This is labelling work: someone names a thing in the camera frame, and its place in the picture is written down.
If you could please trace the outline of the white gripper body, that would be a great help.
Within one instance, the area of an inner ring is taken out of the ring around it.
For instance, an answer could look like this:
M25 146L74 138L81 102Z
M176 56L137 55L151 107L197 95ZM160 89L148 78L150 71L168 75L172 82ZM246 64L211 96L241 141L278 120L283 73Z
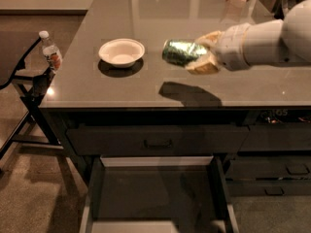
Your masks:
M250 68L243 51L244 40L249 27L249 23L231 26L221 33L217 41L214 48L217 60L229 71L241 71Z

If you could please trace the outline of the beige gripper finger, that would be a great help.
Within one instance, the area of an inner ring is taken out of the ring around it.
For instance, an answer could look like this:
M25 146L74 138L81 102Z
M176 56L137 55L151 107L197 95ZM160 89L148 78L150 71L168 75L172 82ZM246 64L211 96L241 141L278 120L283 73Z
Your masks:
M194 75L212 75L219 72L219 67L213 54L205 54L189 63L186 70Z
M222 34L222 31L213 31L197 38L195 42L204 46L205 48L213 48L217 44Z

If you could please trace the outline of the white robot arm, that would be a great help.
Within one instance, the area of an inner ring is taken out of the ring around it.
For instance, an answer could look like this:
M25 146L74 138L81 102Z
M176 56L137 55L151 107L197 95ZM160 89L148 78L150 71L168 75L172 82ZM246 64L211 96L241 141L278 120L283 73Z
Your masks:
M293 6L282 19L243 23L195 42L208 52L186 65L192 74L248 70L253 66L299 67L311 63L311 0Z

